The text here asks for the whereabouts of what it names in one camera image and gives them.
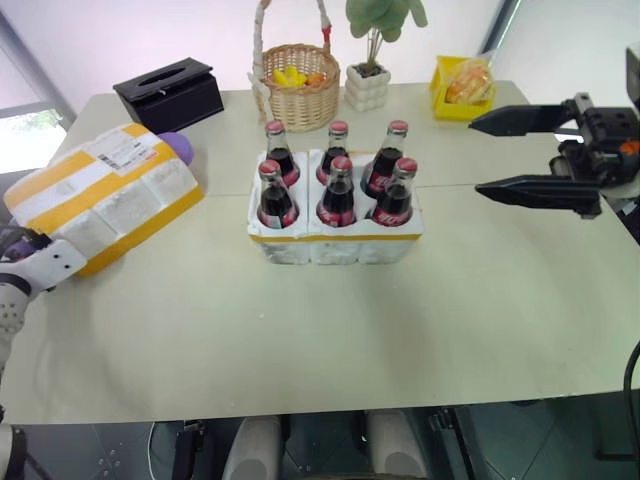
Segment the wicker basket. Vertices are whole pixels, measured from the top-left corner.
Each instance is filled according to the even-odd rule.
[[[306,132],[327,124],[338,110],[340,67],[330,53],[331,24],[323,0],[317,0],[322,20],[324,46],[281,45],[262,53],[262,23],[270,0],[261,0],[256,10],[253,53],[253,83],[256,103],[266,120],[281,120],[292,132]],[[325,80],[316,87],[285,87],[272,79],[274,68],[283,70],[295,65],[307,75],[325,74]]]

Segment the potted plant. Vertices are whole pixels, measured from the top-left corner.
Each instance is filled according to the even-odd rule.
[[[421,0],[347,0],[351,34],[355,38],[367,35],[367,61],[347,67],[345,84],[345,99],[358,112],[384,105],[391,74],[376,57],[383,41],[400,38],[409,11],[418,27],[427,25]]]

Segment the red bottle cap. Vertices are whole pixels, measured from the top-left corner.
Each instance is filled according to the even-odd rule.
[[[282,122],[280,120],[270,120],[267,122],[264,129],[268,133],[278,133],[284,130],[284,125],[282,125]]]
[[[347,133],[349,131],[349,125],[342,120],[336,120],[335,122],[331,122],[329,130],[336,133]]]
[[[418,170],[418,164],[413,158],[402,157],[396,162],[396,168],[405,172],[415,172]]]
[[[273,175],[280,173],[280,164],[275,160],[266,159],[258,166],[258,171],[264,175]]]
[[[409,130],[409,124],[404,120],[394,120],[389,124],[389,126],[394,130],[403,130],[403,131]]]
[[[331,160],[331,168],[335,168],[336,170],[352,170],[353,164],[349,157],[345,157],[344,155],[340,155],[339,157]]]

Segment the white table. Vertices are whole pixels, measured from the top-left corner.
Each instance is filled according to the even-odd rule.
[[[227,93],[224,114],[186,130],[209,196],[99,275],[31,305],[0,391],[8,420],[207,418],[620,389],[640,335],[640,248],[606,207],[583,221],[479,196],[466,184],[543,172],[553,139],[492,139],[434,123],[424,90],[392,87],[390,101],[402,106],[371,118],[341,112],[355,148],[375,149],[390,117],[411,124],[426,232],[400,263],[266,263],[246,235],[261,128],[250,94]],[[499,92],[500,101],[523,101],[511,84]],[[124,120],[114,97],[95,97],[66,146]]]

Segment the black tissue box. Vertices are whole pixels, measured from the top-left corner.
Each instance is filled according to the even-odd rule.
[[[175,132],[224,110],[212,67],[193,58],[113,86],[134,121]]]

